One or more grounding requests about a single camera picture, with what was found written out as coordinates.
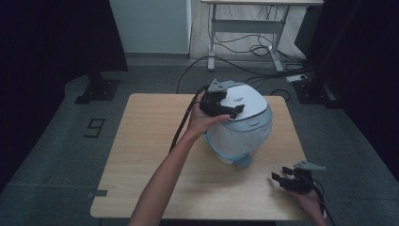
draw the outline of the metal frame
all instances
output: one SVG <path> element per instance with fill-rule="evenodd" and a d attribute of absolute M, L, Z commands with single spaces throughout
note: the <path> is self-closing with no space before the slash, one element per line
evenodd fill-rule
<path fill-rule="evenodd" d="M 212 19 L 211 19 L 211 43 L 209 44 L 208 53 L 208 70 L 215 69 L 215 33 L 228 32 L 228 33 L 260 33 L 260 34 L 275 34 L 275 40 L 272 46 L 268 46 L 270 56 L 273 59 L 276 70 L 278 72 L 284 71 L 281 66 L 280 57 L 277 52 L 279 41 L 281 39 L 282 31 L 287 20 L 290 6 L 286 6 L 282 14 L 281 20 L 274 21 L 251 21 L 251 20 L 218 20 L 216 18 L 216 6 L 212 4 Z"/>

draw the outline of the white desk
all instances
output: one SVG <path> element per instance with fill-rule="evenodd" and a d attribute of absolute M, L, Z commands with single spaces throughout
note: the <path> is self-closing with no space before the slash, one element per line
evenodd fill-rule
<path fill-rule="evenodd" d="M 269 46 L 270 56 L 278 72 L 282 72 L 280 57 L 277 53 L 279 40 L 284 30 L 287 15 L 290 6 L 322 6 L 323 0 L 201 0 L 202 3 L 212 5 L 211 19 L 211 43 L 209 44 L 208 70 L 215 69 L 215 33 L 257 33 L 257 34 L 275 34 L 273 45 Z M 220 20 L 216 18 L 217 5 L 270 5 L 285 6 L 285 10 L 279 21 L 253 21 L 253 20 Z"/>

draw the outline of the desk leg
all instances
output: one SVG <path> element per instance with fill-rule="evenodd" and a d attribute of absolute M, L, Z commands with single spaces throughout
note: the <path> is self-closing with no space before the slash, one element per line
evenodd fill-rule
<path fill-rule="evenodd" d="M 212 19 L 211 19 L 211 43 L 208 50 L 208 71 L 215 69 L 215 22 L 216 22 L 216 4 L 212 4 Z"/>
<path fill-rule="evenodd" d="M 279 47 L 279 40 L 281 39 L 282 31 L 284 30 L 284 26 L 285 26 L 289 11 L 290 11 L 290 6 L 287 6 L 282 14 L 282 18 L 279 23 L 279 31 L 277 32 L 276 38 L 273 42 L 273 45 L 271 47 L 269 46 L 270 56 L 272 57 L 273 62 L 276 67 L 276 70 L 279 73 L 284 71 L 284 69 L 282 68 L 279 53 L 277 53 L 277 50 Z"/>

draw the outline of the white wall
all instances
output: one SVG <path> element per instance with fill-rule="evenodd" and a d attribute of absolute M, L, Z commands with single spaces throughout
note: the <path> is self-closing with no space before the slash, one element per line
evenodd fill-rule
<path fill-rule="evenodd" d="M 125 53 L 188 54 L 191 0 L 110 0 Z"/>

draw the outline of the gray carpet floor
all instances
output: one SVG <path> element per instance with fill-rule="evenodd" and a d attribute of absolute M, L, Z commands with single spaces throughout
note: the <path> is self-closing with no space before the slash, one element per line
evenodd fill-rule
<path fill-rule="evenodd" d="M 100 182 L 129 95 L 175 93 L 185 69 L 178 65 L 134 65 L 128 73 L 104 73 L 105 79 L 120 80 L 115 98 L 89 105 L 74 104 L 88 79 L 82 76 L 68 83 L 53 120 L 0 196 L 0 225 L 125 225 L 127 219 L 93 218 L 89 213 L 91 192 Z M 195 66 L 182 79 L 179 91 L 194 93 L 214 78 L 243 82 L 251 76 L 234 67 L 221 66 L 208 72 Z M 324 187 L 327 207 L 337 225 L 397 225 L 398 182 L 344 111 L 300 104 L 284 77 L 265 80 L 258 91 L 269 95 L 275 89 L 291 94 L 287 105 L 308 161 L 327 167 L 314 177 Z M 286 92 L 276 95 L 288 97 Z M 93 133 L 88 129 L 91 119 L 105 119 L 97 138 L 85 137 Z M 251 223 L 263 225 L 240 225 Z M 171 225 L 168 221 L 162 224 Z M 277 225 L 311 224 L 292 221 Z"/>

